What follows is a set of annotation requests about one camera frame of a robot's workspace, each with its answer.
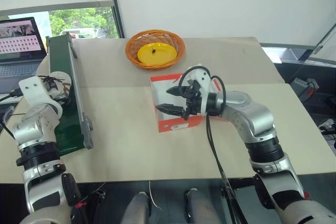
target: table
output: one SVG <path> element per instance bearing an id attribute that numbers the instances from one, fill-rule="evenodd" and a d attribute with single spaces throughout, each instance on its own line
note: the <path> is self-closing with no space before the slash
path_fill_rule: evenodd
<path id="1" fill-rule="evenodd" d="M 193 40 L 185 40 L 187 50 L 189 50 L 189 45 L 194 42 Z M 221 44 L 225 39 L 215 40 Z M 108 41 L 116 47 L 115 50 L 108 46 Z M 202 40 L 195 39 L 195 41 L 199 45 Z M 193 128 L 158 133 L 151 90 L 148 87 L 148 76 L 177 72 L 179 67 L 176 66 L 175 69 L 167 69 L 162 72 L 148 72 L 138 69 L 125 60 L 124 55 L 121 54 L 121 45 L 124 43 L 125 40 L 86 39 L 74 41 L 75 49 L 80 57 L 76 65 L 81 96 L 84 109 L 93 121 L 92 136 L 95 147 L 92 150 L 83 149 L 63 156 L 67 172 L 72 173 L 79 183 L 220 178 L 206 139 L 205 122 Z M 237 42 L 236 46 L 241 47 L 241 44 Z M 93 47 L 97 48 L 95 55 L 91 55 Z M 189 61 L 191 57 L 188 54 L 185 61 Z M 266 55 L 263 57 L 265 62 L 263 66 L 267 66 L 269 59 Z M 89 69 L 88 62 L 96 64 L 96 67 L 104 62 L 104 58 L 109 64 L 113 63 L 111 68 L 118 74 L 107 71 L 107 67 L 105 67 L 96 76 L 89 72 L 84 75 L 85 71 Z M 233 66 L 244 65 L 245 59 L 236 57 L 231 60 L 234 59 L 237 62 L 234 62 Z M 220 76 L 220 69 L 224 73 L 222 76 L 226 76 L 225 73 L 228 72 L 234 75 L 234 78 L 225 77 L 227 79 L 225 83 L 228 83 L 226 84 L 227 90 L 244 91 L 256 102 L 263 103 L 271 110 L 275 118 L 280 144 L 289 154 L 297 174 L 336 171 L 335 156 L 291 87 L 283 83 L 277 72 L 265 70 L 265 72 L 271 72 L 267 79 L 273 78 L 273 83 L 262 83 L 265 76 L 261 77 L 259 71 L 255 70 L 246 70 L 245 74 L 250 78 L 245 80 L 247 76 L 245 78 L 239 77 L 244 75 L 239 69 L 235 71 L 235 69 L 225 68 L 223 71 L 222 66 L 225 66 L 226 62 L 225 55 L 218 60 L 222 64 L 219 64 L 220 62 L 212 63 L 212 66 L 208 67 L 211 72 Z M 115 65 L 125 66 L 125 69 L 118 69 Z M 46 65 L 39 68 L 40 71 L 46 71 L 46 69 Z M 236 77 L 240 78 L 242 82 L 245 80 L 245 83 L 234 83 L 237 80 Z M 27 103 L 22 99 L 15 113 L 24 113 L 27 110 Z M 12 127 L 20 116 L 12 116 L 8 127 Z M 212 119 L 211 124 L 218 157 L 227 177 L 251 177 L 254 172 L 248 161 L 249 156 L 235 128 L 229 122 L 219 119 Z M 0 172 L 2 174 L 0 183 L 22 183 L 23 169 L 15 165 L 15 159 L 19 157 L 16 143 L 5 132 L 0 135 L 0 141 L 2 144 L 2 148 L 0 148 Z"/>

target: wicker basket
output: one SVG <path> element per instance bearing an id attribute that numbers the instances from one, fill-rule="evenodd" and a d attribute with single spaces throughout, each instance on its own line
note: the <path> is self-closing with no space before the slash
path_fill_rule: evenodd
<path id="1" fill-rule="evenodd" d="M 173 46 L 177 52 L 177 56 L 175 59 L 161 65 L 147 65 L 142 63 L 138 59 L 138 51 L 139 49 L 147 45 L 149 43 L 154 42 L 162 42 Z M 178 62 L 185 52 L 185 45 L 183 40 L 176 34 L 171 33 L 169 31 L 163 30 L 147 30 L 142 31 L 134 35 L 126 44 L 126 56 L 127 58 L 132 61 L 134 64 L 141 68 L 146 68 L 150 70 L 159 70 L 170 67 L 172 64 Z"/>

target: floor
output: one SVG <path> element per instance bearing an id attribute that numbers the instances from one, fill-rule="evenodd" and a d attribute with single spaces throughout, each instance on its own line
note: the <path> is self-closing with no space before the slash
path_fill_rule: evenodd
<path id="1" fill-rule="evenodd" d="M 310 198 L 336 212 L 336 173 L 300 176 L 302 185 Z M 151 192 L 155 203 L 162 211 L 152 207 L 150 224 L 187 223 L 184 212 L 184 193 L 193 187 L 201 190 L 213 203 L 223 223 L 231 223 L 226 201 L 221 197 L 219 180 L 167 180 L 151 182 Z M 82 193 L 94 190 L 99 184 L 79 185 Z M 107 183 L 107 192 L 97 210 L 95 224 L 120 223 L 122 215 L 132 197 L 140 191 L 149 192 L 149 182 Z M 261 206 L 254 187 L 235 190 L 238 202 L 249 224 L 281 224 L 273 210 Z"/>

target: white wire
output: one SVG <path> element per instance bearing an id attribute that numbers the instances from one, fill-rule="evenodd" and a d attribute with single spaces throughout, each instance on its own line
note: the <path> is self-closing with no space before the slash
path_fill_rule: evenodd
<path id="1" fill-rule="evenodd" d="M 157 204 L 155 204 L 155 202 L 154 202 L 154 199 L 153 199 L 153 196 L 152 196 L 152 190 L 151 190 L 151 181 L 149 181 L 149 194 L 150 194 L 150 196 L 151 196 L 153 205 L 154 205 L 156 208 L 159 208 L 161 211 L 163 211 L 162 208 L 159 207 L 159 206 L 158 206 Z"/>
<path id="2" fill-rule="evenodd" d="M 95 193 L 96 191 L 98 191 L 105 184 L 106 184 L 106 182 L 102 183 L 96 190 L 94 190 L 91 193 L 89 193 L 89 195 Z M 87 195 L 86 197 L 84 197 L 83 199 L 81 199 L 80 202 L 86 200 L 89 197 L 89 195 Z"/>

